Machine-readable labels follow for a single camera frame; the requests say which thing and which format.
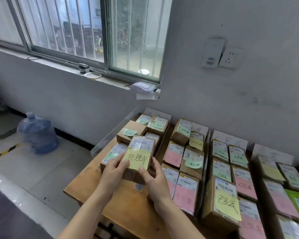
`window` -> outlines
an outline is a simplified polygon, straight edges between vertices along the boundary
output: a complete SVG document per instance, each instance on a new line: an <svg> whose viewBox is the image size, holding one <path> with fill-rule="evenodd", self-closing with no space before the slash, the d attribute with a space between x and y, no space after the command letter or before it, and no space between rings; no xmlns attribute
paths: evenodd
<svg viewBox="0 0 299 239"><path fill-rule="evenodd" d="M0 45L159 83L171 3L0 0Z"/></svg>

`glass panel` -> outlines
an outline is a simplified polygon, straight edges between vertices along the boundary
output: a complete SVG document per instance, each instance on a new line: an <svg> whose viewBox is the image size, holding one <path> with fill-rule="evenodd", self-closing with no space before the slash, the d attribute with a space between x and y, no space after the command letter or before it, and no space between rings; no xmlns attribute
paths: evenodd
<svg viewBox="0 0 299 239"><path fill-rule="evenodd" d="M6 0L0 0L0 41L23 45Z"/></svg>
<svg viewBox="0 0 299 239"><path fill-rule="evenodd" d="M110 0L109 65L113 70L159 81L171 2Z"/></svg>
<svg viewBox="0 0 299 239"><path fill-rule="evenodd" d="M104 62L100 0L18 0L33 45Z"/></svg>

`hand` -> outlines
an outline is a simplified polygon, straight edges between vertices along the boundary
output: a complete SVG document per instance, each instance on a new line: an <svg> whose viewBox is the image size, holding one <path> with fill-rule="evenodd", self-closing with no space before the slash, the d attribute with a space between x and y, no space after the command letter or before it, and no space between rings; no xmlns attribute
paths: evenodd
<svg viewBox="0 0 299 239"><path fill-rule="evenodd" d="M125 153L107 162L103 171L96 193L102 194L106 203L112 198L113 192L117 189L123 176L124 170L129 166L129 160L121 161Z"/></svg>
<svg viewBox="0 0 299 239"><path fill-rule="evenodd" d="M147 190L154 201L155 209L159 213L161 211L161 206L172 202L172 200L169 193L167 179L161 165L156 158L153 157L152 160L154 163L156 177L153 178L143 167L139 168L139 173L143 177Z"/></svg>

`window bar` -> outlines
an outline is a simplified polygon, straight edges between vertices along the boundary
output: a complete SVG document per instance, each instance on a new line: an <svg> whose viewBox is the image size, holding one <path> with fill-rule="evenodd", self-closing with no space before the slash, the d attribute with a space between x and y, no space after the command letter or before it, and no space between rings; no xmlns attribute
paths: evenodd
<svg viewBox="0 0 299 239"><path fill-rule="evenodd" d="M43 46L41 37L40 37L39 32L38 32L38 28L37 28L37 26L36 26L36 24L35 24L35 21L34 21L34 16L33 16L33 13L32 13L32 8L31 8L31 6L30 6L30 2L29 2L29 0L27 0L27 3L28 3L28 6L29 6L29 11L30 11L30 14L31 14L31 17L32 17L32 21L33 21L33 25L34 25L35 32L36 32L36 34L37 34L37 36L38 36L38 38L39 38L39 40L40 40L41 46Z"/></svg>
<svg viewBox="0 0 299 239"><path fill-rule="evenodd" d="M117 0L115 0L114 13L115 13L115 33L114 33L115 65L118 65L117 64Z"/></svg>
<svg viewBox="0 0 299 239"><path fill-rule="evenodd" d="M143 45L142 45L142 53L141 53L141 58L140 58L140 69L142 69L142 59L143 59L144 46L145 46L148 10L149 10L149 0L146 0L146 11L145 11L145 17L144 17L144 31L143 31L143 42L142 42Z"/></svg>
<svg viewBox="0 0 299 239"><path fill-rule="evenodd" d="M155 72L155 65L156 65L156 59L157 59L157 53L158 53L158 41L159 41L159 35L161 32L161 26L162 26L164 4L165 4L165 0L162 0L162 7L161 7L161 13L159 16L157 39L156 39L156 45L155 45L155 60L154 60L154 64L153 64L152 76L154 76L154 72Z"/></svg>
<svg viewBox="0 0 299 239"><path fill-rule="evenodd" d="M71 23L71 18L70 18L70 14L69 14L68 0L65 0L65 8L67 10L68 21L69 21L70 29L71 29L71 38L72 38L72 44L73 44L73 52L74 52L74 55L76 55L76 48L75 48L75 43L74 43L74 35L73 35L72 23Z"/></svg>
<svg viewBox="0 0 299 239"><path fill-rule="evenodd" d="M62 32L62 38L63 38L63 42L64 42L65 52L68 53L67 44L65 42L64 31L63 31L63 27L62 27L62 23L61 23L61 19L60 19L59 5L56 0L54 0L54 3L55 3L55 8L56 8L56 14L58 15L59 25L60 25L61 32Z"/></svg>
<svg viewBox="0 0 299 239"><path fill-rule="evenodd" d="M44 35L46 36L46 39L47 39L47 41L48 41L48 47L49 47L49 49L51 49L50 41L49 41L49 38L48 38L48 35L47 35L47 32L46 32L46 29L45 29L44 24L43 24L42 15L41 15L41 12L40 12L40 7L39 7L38 0L35 0L35 3L36 3L37 8L38 8L38 13L39 13L39 16L40 16L40 20L41 20L42 28L43 28L43 31L44 31Z"/></svg>
<svg viewBox="0 0 299 239"><path fill-rule="evenodd" d="M128 59L127 59L127 70L129 70L129 56L131 50L131 19L132 19L132 0L129 0L129 17L128 17Z"/></svg>
<svg viewBox="0 0 299 239"><path fill-rule="evenodd" d="M94 30L93 30L93 22L92 22L92 13L91 13L91 3L90 3L90 0L88 0L88 5L89 5L89 16L90 16L91 33L92 33L93 57L94 57L94 59L96 59L96 55L95 55L95 41L94 41Z"/></svg>
<svg viewBox="0 0 299 239"><path fill-rule="evenodd" d="M52 28L52 32L53 32L53 36L54 36L54 41L55 41L55 46L56 46L56 49L58 51L59 50L59 46L58 46L58 42L56 41L56 36L55 36L55 31L54 31L54 27L53 27L53 23L52 23L52 19L51 19L51 14L50 14L50 11L49 11L49 7L48 7L48 3L47 3L47 0L44 0L45 4L46 4L46 7L47 7L47 11L48 11L48 17L49 17L49 22L51 24L51 28Z"/></svg>
<svg viewBox="0 0 299 239"><path fill-rule="evenodd" d="M83 57L86 58L85 45L84 45L84 37L83 37L83 28L82 28L82 23L81 23L80 6L79 6L79 1L78 1L78 0L75 0L75 2L76 2L76 9L77 9L77 17L78 17L78 19L79 19L79 26L80 26L80 32L81 32L81 41L82 41Z"/></svg>

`pink sticky note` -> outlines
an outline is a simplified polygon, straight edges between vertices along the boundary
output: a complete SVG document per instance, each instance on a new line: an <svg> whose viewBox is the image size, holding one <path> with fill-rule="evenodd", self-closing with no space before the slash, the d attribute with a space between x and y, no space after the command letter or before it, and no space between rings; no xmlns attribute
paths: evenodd
<svg viewBox="0 0 299 239"><path fill-rule="evenodd" d="M166 152L165 161L176 167L180 167L180 163L182 162L182 156L176 152L168 150Z"/></svg>
<svg viewBox="0 0 299 239"><path fill-rule="evenodd" d="M261 221L255 220L247 215L241 214L239 222L241 235L245 239L266 239L266 234Z"/></svg>
<svg viewBox="0 0 299 239"><path fill-rule="evenodd" d="M299 213L297 212L289 198L275 192L270 192L270 194L277 209L280 212L299 218Z"/></svg>
<svg viewBox="0 0 299 239"><path fill-rule="evenodd" d="M252 182L242 179L241 177L238 176L235 176L235 181L236 181L236 188L238 192L257 199L256 191Z"/></svg>
<svg viewBox="0 0 299 239"><path fill-rule="evenodd" d="M171 181L167 180L167 183L168 183L168 188L170 189L170 195L172 195L174 189L175 189L175 186L176 184L173 184Z"/></svg>
<svg viewBox="0 0 299 239"><path fill-rule="evenodd" d="M195 191L177 185L173 198L174 203L184 210L194 212L195 209Z"/></svg>

